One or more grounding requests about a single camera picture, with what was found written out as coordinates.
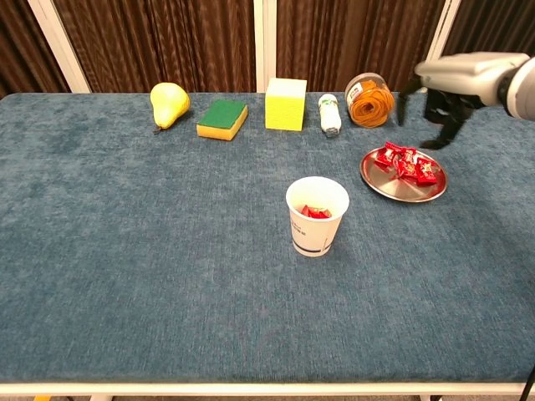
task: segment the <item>white bottle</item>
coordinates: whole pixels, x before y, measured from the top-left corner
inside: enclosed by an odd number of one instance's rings
[[[327,138],[338,136],[342,120],[338,112],[338,100],[332,94],[324,94],[318,101],[321,129]]]

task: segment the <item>brown curtain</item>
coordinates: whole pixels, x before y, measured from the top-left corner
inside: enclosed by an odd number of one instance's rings
[[[462,0],[443,54],[535,55],[535,0]]]
[[[54,0],[94,92],[256,90],[252,0]]]
[[[277,76],[343,91],[373,72],[401,89],[425,59],[444,0],[278,0]]]
[[[0,4],[0,98],[16,92],[69,92],[27,1]]]

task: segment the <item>yellow cube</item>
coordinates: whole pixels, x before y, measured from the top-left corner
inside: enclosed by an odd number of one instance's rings
[[[306,92],[306,80],[271,78],[266,91],[266,128],[303,129]]]

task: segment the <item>cup rim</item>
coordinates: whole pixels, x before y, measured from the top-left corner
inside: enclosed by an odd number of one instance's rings
[[[313,217],[308,217],[308,216],[305,216],[305,215],[301,214],[301,212],[298,211],[295,207],[293,207],[292,204],[290,203],[290,200],[289,200],[290,190],[292,189],[292,187],[295,184],[297,184],[299,181],[302,181],[302,180],[318,179],[318,178],[321,179],[321,180],[328,180],[328,181],[333,182],[335,185],[339,186],[343,190],[343,192],[345,193],[345,196],[346,196],[348,201],[346,202],[346,206],[345,206],[344,210],[341,213],[339,213],[338,215],[328,217],[327,219],[314,219]],[[300,178],[298,180],[295,180],[292,184],[290,184],[290,186],[286,190],[286,204],[288,205],[288,208],[290,209],[290,211],[292,211],[293,213],[295,213],[299,217],[303,218],[304,220],[316,221],[316,222],[329,222],[329,221],[335,221],[335,220],[338,220],[338,219],[342,218],[342,216],[345,214],[345,212],[349,209],[349,194],[348,194],[348,191],[344,188],[344,186],[341,185],[338,181],[332,180],[332,179],[330,179],[328,177],[323,177],[321,175],[311,175],[311,176],[308,176],[308,177],[303,177],[303,178]]]

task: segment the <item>label on bottle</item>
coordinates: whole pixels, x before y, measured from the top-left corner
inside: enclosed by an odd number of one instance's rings
[[[348,97],[346,99],[348,106],[351,106],[351,104],[353,104],[354,100],[357,99],[357,96],[360,94],[362,94],[362,85],[360,82],[357,82],[357,84],[353,85],[348,92]]]

